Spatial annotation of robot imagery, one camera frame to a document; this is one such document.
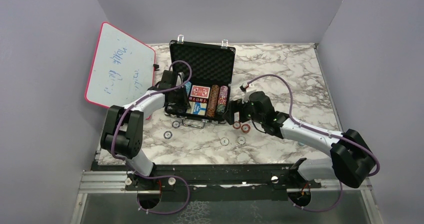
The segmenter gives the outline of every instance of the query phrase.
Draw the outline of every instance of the red poker chip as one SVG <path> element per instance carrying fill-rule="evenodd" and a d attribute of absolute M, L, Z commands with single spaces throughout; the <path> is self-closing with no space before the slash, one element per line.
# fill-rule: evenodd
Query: red poker chip
<path fill-rule="evenodd" d="M 249 124 L 243 124 L 243 126 L 241 127 L 241 131 L 244 133 L 248 133 L 251 131 L 251 126 Z"/>
<path fill-rule="evenodd" d="M 235 129 L 240 129 L 242 127 L 241 123 L 239 121 L 234 122 L 234 124 L 232 125 L 233 128 Z"/>

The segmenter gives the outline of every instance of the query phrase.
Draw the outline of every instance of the red playing card box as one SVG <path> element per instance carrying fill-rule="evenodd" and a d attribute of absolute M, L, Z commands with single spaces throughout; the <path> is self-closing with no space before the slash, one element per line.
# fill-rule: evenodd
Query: red playing card box
<path fill-rule="evenodd" d="M 211 88 L 209 87 L 193 85 L 193 87 L 191 88 L 190 96 L 197 98 L 209 98 L 210 91 Z"/>

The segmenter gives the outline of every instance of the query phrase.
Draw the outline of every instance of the glass panel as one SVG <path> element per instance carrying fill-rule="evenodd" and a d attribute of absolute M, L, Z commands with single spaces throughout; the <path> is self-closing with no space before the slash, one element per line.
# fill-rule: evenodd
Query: glass panel
<path fill-rule="evenodd" d="M 313 192 L 309 208 L 331 206 L 339 192 Z M 156 210 L 170 211 L 181 203 L 159 203 Z M 83 224 L 299 224 L 343 223 L 369 224 L 367 211 L 360 191 L 345 191 L 338 207 L 325 213 L 308 213 L 291 206 L 290 202 L 190 202 L 182 212 L 174 215 L 146 215 L 138 211 L 135 194 L 89 194 Z"/>

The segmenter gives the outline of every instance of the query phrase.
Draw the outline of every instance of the marble table surface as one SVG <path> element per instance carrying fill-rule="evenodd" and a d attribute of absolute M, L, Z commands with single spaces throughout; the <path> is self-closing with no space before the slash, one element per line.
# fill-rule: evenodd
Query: marble table surface
<path fill-rule="evenodd" d="M 240 44 L 236 48 L 234 72 L 231 84 L 231 100 L 242 97 L 240 85 L 252 78 L 273 73 L 280 75 L 293 90 L 293 116 L 307 123 L 330 130 L 338 130 L 336 116 L 325 87 L 313 44 Z M 160 71 L 156 80 L 171 63 L 168 44 L 153 44 L 156 63 Z M 288 112 L 289 92 L 284 84 L 274 77 L 257 80 L 255 86 L 268 95 L 278 111 Z M 175 119 L 164 115 L 163 110 L 153 113 L 145 120 L 142 150 L 156 164 L 267 164 L 294 163 L 299 158 L 319 159 L 325 154 L 292 140 L 279 138 L 256 131 L 244 134 L 228 124 L 207 123 L 204 129 L 181 125 L 175 129 Z M 171 131 L 172 138 L 165 139 L 164 132 Z M 237 142 L 243 136 L 246 143 Z M 228 138 L 223 146 L 221 138 Z M 99 165 L 121 165 L 106 150 L 101 150 Z"/>

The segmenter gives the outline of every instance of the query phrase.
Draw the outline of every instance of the screw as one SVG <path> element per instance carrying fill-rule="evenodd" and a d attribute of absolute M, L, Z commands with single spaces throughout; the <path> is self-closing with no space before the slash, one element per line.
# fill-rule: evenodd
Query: screw
<path fill-rule="evenodd" d="M 171 186 L 173 186 L 173 185 L 175 184 L 175 182 L 177 182 L 177 181 L 175 180 L 175 178 L 169 178 L 169 179 L 168 179 L 168 184 L 169 184 L 169 185 L 171 185 Z"/>
<path fill-rule="evenodd" d="M 272 182 L 272 183 L 278 183 L 278 177 L 277 177 L 277 176 L 273 176 L 273 177 L 271 178 L 271 182 Z"/>

